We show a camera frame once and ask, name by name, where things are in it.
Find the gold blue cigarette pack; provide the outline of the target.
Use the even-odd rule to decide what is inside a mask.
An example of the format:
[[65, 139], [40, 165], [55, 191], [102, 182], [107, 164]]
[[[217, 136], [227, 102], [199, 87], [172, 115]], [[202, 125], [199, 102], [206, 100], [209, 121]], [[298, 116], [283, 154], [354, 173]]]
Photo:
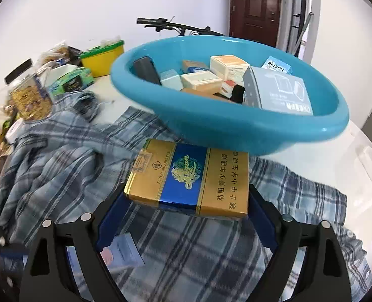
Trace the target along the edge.
[[149, 138], [134, 161], [124, 193], [161, 210], [246, 217], [249, 155]]

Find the plaid blue grey shirt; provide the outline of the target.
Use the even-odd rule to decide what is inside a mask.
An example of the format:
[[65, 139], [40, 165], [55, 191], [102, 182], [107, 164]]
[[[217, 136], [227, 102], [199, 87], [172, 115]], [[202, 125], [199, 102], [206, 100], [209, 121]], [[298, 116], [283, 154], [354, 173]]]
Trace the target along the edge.
[[[0, 225], [13, 243], [30, 245], [45, 219], [75, 221], [126, 181], [149, 138], [177, 141], [154, 115], [128, 108], [112, 124], [95, 124], [90, 91], [63, 95], [51, 114], [31, 122], [0, 177]], [[353, 301], [372, 286], [362, 242], [344, 227], [347, 198], [277, 162], [251, 157], [249, 180], [280, 213], [333, 226]], [[144, 260], [113, 278], [129, 301], [245, 301], [271, 257], [247, 220], [207, 219], [132, 204], [119, 227]]]

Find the blue plastic basin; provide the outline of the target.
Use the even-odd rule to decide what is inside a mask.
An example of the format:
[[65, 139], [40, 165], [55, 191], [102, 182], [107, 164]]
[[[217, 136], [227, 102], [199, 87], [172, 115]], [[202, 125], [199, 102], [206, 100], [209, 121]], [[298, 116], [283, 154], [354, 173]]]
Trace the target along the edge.
[[[133, 64], [151, 58], [156, 70], [182, 67], [182, 61], [209, 61], [215, 55], [235, 55], [261, 66], [268, 57], [291, 65], [306, 84], [313, 114], [290, 115], [168, 89], [137, 76]], [[192, 144], [263, 156], [297, 142], [320, 142], [340, 135], [349, 122], [341, 92], [317, 69], [291, 54], [234, 37], [182, 36], [137, 46], [111, 66], [111, 82], [138, 104], [153, 110], [168, 128]]]

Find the light blue flat pouch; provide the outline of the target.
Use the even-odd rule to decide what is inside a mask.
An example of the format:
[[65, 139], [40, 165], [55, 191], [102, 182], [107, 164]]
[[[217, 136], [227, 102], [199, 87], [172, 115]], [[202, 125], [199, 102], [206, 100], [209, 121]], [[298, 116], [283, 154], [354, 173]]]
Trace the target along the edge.
[[294, 115], [313, 115], [303, 79], [250, 66], [243, 74], [243, 103], [247, 106]]

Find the cream tan box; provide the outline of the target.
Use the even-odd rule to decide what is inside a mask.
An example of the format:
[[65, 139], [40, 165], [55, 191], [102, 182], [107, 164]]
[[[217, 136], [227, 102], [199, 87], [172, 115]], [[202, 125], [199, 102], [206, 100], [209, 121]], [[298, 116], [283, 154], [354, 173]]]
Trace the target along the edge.
[[219, 93], [223, 80], [210, 71], [199, 71], [180, 76], [184, 88], [197, 90], [203, 93]]

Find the cereal snack bag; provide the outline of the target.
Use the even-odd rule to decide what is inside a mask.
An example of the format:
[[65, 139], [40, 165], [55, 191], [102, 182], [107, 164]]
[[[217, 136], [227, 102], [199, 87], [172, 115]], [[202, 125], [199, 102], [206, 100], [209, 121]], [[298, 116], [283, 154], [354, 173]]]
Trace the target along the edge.
[[10, 84], [10, 98], [26, 121], [42, 120], [51, 113], [51, 98], [36, 73], [14, 79]]

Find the cream orange square box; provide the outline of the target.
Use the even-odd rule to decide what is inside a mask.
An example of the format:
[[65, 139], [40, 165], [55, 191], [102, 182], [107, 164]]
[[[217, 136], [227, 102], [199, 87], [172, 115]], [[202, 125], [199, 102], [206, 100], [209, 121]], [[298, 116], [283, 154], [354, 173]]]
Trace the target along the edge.
[[234, 55], [220, 55], [210, 58], [210, 71], [225, 81], [242, 82], [248, 67], [248, 62]]

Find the green tissue box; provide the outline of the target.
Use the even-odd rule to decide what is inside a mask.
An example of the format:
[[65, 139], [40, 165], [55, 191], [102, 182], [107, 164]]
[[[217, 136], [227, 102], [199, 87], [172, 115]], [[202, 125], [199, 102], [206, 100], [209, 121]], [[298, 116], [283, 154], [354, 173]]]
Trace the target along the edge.
[[94, 77], [89, 68], [78, 67], [56, 79], [48, 88], [50, 95], [56, 97], [64, 93], [81, 91], [94, 83]]

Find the Raison light blue pack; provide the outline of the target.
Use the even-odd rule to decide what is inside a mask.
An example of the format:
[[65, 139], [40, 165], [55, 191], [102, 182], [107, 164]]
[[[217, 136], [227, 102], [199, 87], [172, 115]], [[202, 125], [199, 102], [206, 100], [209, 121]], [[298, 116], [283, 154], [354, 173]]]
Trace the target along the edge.
[[262, 69], [268, 69], [283, 74], [292, 74], [292, 66], [273, 57], [269, 56], [262, 65]]

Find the pale teal small box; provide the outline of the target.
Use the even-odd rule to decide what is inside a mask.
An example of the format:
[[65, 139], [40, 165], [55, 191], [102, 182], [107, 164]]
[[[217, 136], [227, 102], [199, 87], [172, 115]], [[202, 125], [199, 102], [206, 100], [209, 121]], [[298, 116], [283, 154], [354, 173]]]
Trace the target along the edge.
[[175, 71], [175, 69], [169, 69], [165, 72], [159, 74], [161, 85], [163, 87], [181, 91], [183, 89], [182, 81], [180, 75]]

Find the black rectangular case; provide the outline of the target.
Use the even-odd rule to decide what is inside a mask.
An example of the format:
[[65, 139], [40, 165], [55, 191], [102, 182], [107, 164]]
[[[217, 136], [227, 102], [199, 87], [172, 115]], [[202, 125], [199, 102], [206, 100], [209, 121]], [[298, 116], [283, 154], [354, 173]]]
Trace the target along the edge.
[[161, 80], [152, 59], [149, 56], [141, 57], [133, 62], [135, 74], [145, 81], [161, 85]]

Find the yellow bin green rim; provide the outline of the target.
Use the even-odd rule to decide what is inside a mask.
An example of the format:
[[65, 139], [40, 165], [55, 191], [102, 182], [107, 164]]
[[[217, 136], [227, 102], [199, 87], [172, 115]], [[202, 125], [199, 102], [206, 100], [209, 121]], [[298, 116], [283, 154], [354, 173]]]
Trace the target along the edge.
[[95, 78], [110, 74], [114, 61], [124, 53], [124, 41], [116, 40], [113, 43], [96, 46], [79, 55], [85, 68], [88, 68]]

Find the orange blue medicine box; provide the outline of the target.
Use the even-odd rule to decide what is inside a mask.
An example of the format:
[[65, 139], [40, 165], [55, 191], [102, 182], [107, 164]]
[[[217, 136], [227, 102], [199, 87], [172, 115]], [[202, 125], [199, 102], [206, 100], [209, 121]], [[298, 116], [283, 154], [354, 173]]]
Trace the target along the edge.
[[201, 71], [209, 71], [209, 67], [205, 63], [200, 62], [200, 61], [183, 60], [182, 71], [185, 74], [201, 72]]

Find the snack bag pile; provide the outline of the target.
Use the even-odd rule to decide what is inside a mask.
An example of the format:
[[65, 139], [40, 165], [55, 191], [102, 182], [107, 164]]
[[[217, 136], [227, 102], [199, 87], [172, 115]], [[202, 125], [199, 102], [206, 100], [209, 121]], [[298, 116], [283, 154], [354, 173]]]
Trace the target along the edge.
[[66, 64], [82, 67], [83, 63], [80, 58], [81, 53], [83, 53], [83, 51], [69, 46], [65, 41], [62, 41], [48, 51], [43, 52], [35, 62], [31, 59], [22, 62], [4, 78], [5, 84], [11, 84], [13, 80], [31, 67], [34, 67], [34, 69], [49, 66], [56, 68]]

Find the black bicycle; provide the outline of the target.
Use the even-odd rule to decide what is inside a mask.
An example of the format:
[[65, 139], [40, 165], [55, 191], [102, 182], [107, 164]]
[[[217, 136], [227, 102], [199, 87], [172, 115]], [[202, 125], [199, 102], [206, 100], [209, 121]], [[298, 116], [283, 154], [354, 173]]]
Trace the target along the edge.
[[200, 29], [192, 27], [189, 25], [183, 25], [178, 23], [171, 23], [166, 18], [137, 18], [136, 21], [139, 25], [144, 25], [145, 28], [154, 28], [158, 33], [164, 30], [175, 31], [178, 36], [185, 36], [186, 32], [189, 32], [189, 35], [215, 35], [215, 36], [224, 36], [222, 33], [215, 32], [211, 30], [209, 26]]

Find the dark brown door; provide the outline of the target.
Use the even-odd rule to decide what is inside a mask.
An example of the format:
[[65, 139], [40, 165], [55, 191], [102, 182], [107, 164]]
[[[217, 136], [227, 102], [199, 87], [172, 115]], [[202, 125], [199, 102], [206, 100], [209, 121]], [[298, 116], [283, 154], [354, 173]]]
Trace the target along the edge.
[[282, 0], [230, 0], [230, 36], [275, 47]]

